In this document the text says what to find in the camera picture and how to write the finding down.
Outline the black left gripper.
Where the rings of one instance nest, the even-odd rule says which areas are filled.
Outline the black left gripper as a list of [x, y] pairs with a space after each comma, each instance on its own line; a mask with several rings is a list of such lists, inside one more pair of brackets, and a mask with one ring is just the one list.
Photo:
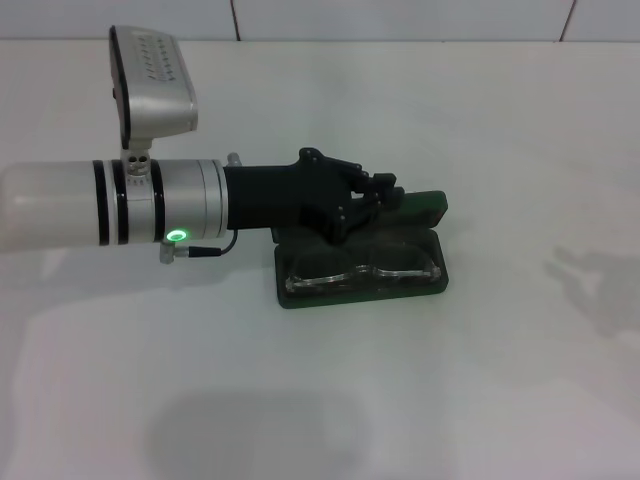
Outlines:
[[[377, 224], [399, 209], [404, 189], [391, 173], [365, 171], [360, 164], [304, 148], [290, 165], [226, 166], [227, 228], [305, 227], [330, 244]], [[353, 198], [352, 193], [361, 194]]]

